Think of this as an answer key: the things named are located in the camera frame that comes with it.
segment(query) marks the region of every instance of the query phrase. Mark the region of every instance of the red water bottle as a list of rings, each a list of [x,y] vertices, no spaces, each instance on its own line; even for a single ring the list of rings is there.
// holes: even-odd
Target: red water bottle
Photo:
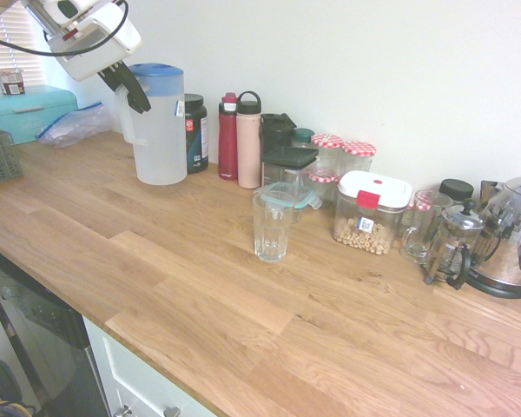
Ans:
[[[218,137],[218,176],[237,180],[237,96],[226,93],[218,106],[220,135]]]

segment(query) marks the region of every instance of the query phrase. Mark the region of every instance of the teal bread box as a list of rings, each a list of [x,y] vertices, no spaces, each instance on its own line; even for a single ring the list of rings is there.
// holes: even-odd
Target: teal bread box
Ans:
[[[35,135],[58,117],[77,109],[76,96],[49,85],[27,87],[25,94],[0,92],[0,129],[10,132],[14,143],[35,140]]]

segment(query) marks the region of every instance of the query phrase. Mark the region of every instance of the white cabinet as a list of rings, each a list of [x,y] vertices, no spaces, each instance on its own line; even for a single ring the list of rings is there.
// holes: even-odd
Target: white cabinet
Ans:
[[[90,344],[112,415],[127,417],[215,417],[195,399],[85,319]]]

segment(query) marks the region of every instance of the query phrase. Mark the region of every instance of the price tag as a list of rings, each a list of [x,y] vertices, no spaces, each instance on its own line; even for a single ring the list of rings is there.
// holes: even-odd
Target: price tag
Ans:
[[[360,217],[357,222],[357,228],[367,233],[372,233],[374,226],[374,220],[367,219],[366,217]]]
[[[185,102],[183,102],[182,100],[178,100],[175,103],[174,115],[176,117],[184,117],[185,116]]]

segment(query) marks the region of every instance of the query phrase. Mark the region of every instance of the window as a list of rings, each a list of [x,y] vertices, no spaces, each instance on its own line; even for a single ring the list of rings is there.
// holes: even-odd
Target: window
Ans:
[[[35,49],[30,19],[29,13],[21,2],[15,3],[0,16],[0,39]],[[44,73],[39,56],[0,45],[0,68],[12,67],[23,70],[23,81],[26,86],[44,84]]]

